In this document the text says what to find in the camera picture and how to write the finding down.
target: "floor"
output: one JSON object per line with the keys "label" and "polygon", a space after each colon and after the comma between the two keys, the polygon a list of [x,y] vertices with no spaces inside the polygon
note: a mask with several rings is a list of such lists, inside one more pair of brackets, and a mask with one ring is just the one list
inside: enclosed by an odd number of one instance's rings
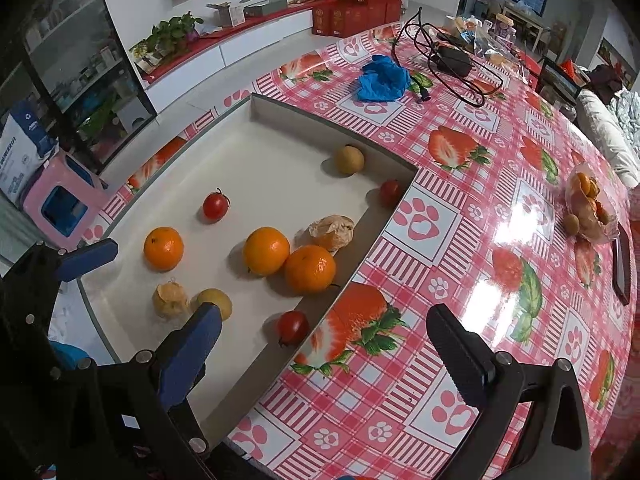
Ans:
{"label": "floor", "polygon": [[[413,16],[420,4],[410,2],[404,16]],[[433,7],[422,7],[423,22],[441,25],[446,13]],[[121,186],[169,140],[193,121],[221,103],[231,92],[245,88],[251,81],[284,63],[315,49],[335,43],[336,38],[315,36],[310,30],[298,32],[265,47],[232,66],[215,73],[160,113],[140,132],[101,174],[112,186]]]}

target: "round yellow pear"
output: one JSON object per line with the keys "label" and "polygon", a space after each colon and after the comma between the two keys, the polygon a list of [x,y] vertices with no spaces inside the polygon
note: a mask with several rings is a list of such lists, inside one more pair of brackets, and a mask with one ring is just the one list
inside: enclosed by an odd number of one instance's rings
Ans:
{"label": "round yellow pear", "polygon": [[340,173],[352,175],[364,168],[364,155],[354,146],[345,146],[334,153],[334,163]]}
{"label": "round yellow pear", "polygon": [[233,311],[233,304],[228,295],[219,290],[218,288],[206,288],[196,298],[196,304],[200,306],[203,303],[213,303],[220,309],[222,315],[222,321],[226,321],[231,316]]}

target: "red tomato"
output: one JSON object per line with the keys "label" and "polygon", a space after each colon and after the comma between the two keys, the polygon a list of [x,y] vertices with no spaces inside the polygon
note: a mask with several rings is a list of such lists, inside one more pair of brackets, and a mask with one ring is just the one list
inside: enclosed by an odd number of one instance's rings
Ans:
{"label": "red tomato", "polygon": [[309,334],[309,322],[299,310],[289,310],[280,316],[276,329],[280,346],[298,346]]}
{"label": "red tomato", "polygon": [[229,206],[231,206],[231,201],[223,195],[220,188],[218,188],[217,191],[211,193],[204,199],[202,211],[207,219],[217,222],[226,214]]}
{"label": "red tomato", "polygon": [[396,207],[403,193],[404,190],[402,190],[397,180],[387,180],[380,186],[380,203],[384,207]]}

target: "blue glove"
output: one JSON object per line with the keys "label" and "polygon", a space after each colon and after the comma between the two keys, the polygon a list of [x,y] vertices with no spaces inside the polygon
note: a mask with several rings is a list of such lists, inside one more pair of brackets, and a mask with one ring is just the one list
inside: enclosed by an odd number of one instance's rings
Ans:
{"label": "blue glove", "polygon": [[389,56],[374,54],[371,59],[371,63],[362,67],[364,75],[358,78],[358,100],[389,102],[401,98],[411,84],[409,71],[396,65]]}

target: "shelf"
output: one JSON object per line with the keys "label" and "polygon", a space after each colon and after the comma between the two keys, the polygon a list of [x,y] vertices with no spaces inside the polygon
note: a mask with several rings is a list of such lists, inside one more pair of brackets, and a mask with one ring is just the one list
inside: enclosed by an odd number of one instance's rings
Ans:
{"label": "shelf", "polygon": [[62,113],[65,113],[67,110],[69,110],[69,108],[72,107],[72,105],[79,99],[82,97],[82,95],[89,89],[91,88],[91,86],[98,81],[98,79],[100,79],[103,75],[105,75],[107,72],[109,72],[112,68],[114,68],[115,66],[118,66],[120,64],[122,60],[119,59],[117,60],[113,65],[111,65],[110,67],[107,67],[106,70],[103,70],[102,72],[98,72],[98,74],[95,77],[92,77],[89,82],[87,83],[87,85],[81,89],[81,91],[78,92],[78,94],[76,94],[76,96],[72,99],[72,101],[66,105],[64,108],[60,108],[60,111],[62,111]]}
{"label": "shelf", "polygon": [[47,34],[45,34],[42,38],[42,40],[40,41],[39,44],[37,44],[35,47],[33,47],[33,50],[29,50],[27,47],[27,53],[28,54],[33,54],[45,41],[47,41],[47,38],[49,38],[50,36],[52,36],[57,30],[59,30],[60,28],[62,28],[65,23],[69,22],[70,20],[72,20],[75,16],[77,16],[78,14],[80,14],[83,10],[85,10],[87,7],[92,6],[95,2],[98,2],[101,0],[88,0],[87,2],[85,2],[84,4],[82,4],[81,7],[79,7],[79,9],[74,10],[74,12],[72,12],[70,15],[68,15],[64,20],[62,20],[60,23],[58,23],[54,28],[52,28]]}

